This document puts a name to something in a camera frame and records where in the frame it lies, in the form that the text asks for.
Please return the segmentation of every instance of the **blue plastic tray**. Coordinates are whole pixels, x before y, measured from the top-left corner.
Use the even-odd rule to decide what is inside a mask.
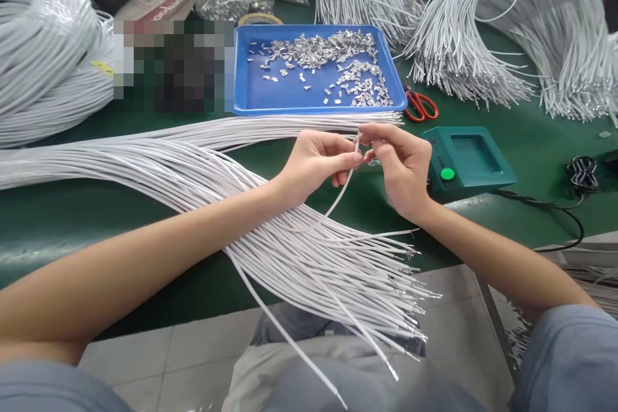
[[[329,89],[332,94],[327,95],[324,88],[330,84],[337,83],[341,73],[337,69],[337,63],[331,61],[321,69],[303,70],[295,68],[288,70],[287,76],[279,73],[280,69],[285,69],[284,60],[278,59],[270,63],[270,71],[263,70],[259,66],[264,64],[266,57],[258,53],[262,43],[270,46],[273,40],[293,41],[304,33],[307,37],[320,35],[327,38],[340,30],[357,31],[362,33],[371,32],[375,39],[375,47],[378,50],[378,65],[382,70],[388,94],[393,101],[392,106],[351,106],[354,95],[348,95],[342,91],[339,97],[339,86]],[[397,75],[395,63],[388,51],[388,46],[384,34],[374,26],[341,26],[327,24],[298,24],[298,25],[251,25],[239,26],[235,31],[236,40],[236,63],[234,81],[234,113],[243,116],[275,115],[275,114],[319,114],[319,113],[374,113],[377,111],[403,111],[407,106],[406,94],[401,85],[401,80]],[[255,51],[251,55],[248,49]],[[359,61],[373,62],[367,53],[360,53],[348,58],[342,66],[347,66],[355,59]],[[302,83],[298,74],[303,72],[306,79]],[[262,76],[270,75],[277,77],[278,82],[265,80]],[[377,79],[369,71],[365,71],[361,77],[364,79]],[[304,86],[311,85],[309,90]],[[328,103],[324,104],[324,98],[328,97]],[[335,99],[341,100],[341,104],[336,105]]]

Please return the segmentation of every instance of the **person's left hand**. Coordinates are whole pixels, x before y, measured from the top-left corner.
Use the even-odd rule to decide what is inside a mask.
[[[334,187],[346,182],[348,171],[362,163],[362,154],[354,153],[354,147],[354,142],[340,134],[304,130],[283,170],[272,181],[280,184],[290,207],[299,206],[329,176]]]

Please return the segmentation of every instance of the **black power cord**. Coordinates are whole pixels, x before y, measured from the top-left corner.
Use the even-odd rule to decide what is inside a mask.
[[[530,206],[536,206],[542,209],[555,209],[557,211],[564,212],[567,216],[572,218],[577,227],[579,229],[579,235],[577,239],[573,243],[569,243],[568,245],[551,248],[546,250],[540,250],[538,252],[551,252],[551,251],[563,251],[566,249],[574,248],[578,244],[582,242],[585,237],[584,226],[579,221],[575,215],[570,212],[570,209],[575,209],[580,206],[584,200],[593,193],[596,193],[599,190],[599,182],[594,175],[594,172],[597,169],[597,163],[594,159],[589,156],[577,156],[573,158],[570,164],[566,166],[566,171],[570,175],[569,182],[571,183],[571,187],[573,188],[573,192],[579,199],[575,202],[575,204],[571,206],[559,206],[555,203],[550,203],[547,201],[539,201],[531,196],[524,196],[517,194],[508,190],[496,190],[492,192],[498,196],[502,196],[503,198],[508,198],[509,200],[517,200],[521,201],[524,204]]]

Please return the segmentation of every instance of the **hand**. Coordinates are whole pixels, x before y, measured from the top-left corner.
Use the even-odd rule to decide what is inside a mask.
[[[361,144],[373,144],[363,161],[380,160],[389,200],[401,216],[419,225],[434,204],[427,194],[431,144],[390,124],[372,122],[359,129]]]
[[[298,134],[288,162],[272,181],[282,188],[287,207],[303,204],[329,176],[338,187],[346,183],[348,171],[362,164],[362,154],[342,135],[304,130]]]

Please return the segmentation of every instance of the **tiled floor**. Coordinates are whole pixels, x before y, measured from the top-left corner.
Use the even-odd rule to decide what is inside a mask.
[[[427,358],[488,410],[506,410],[513,385],[473,273],[460,265],[418,278],[444,295],[419,317],[429,336]],[[259,314],[248,310],[96,342],[80,367],[136,411],[218,412]]]

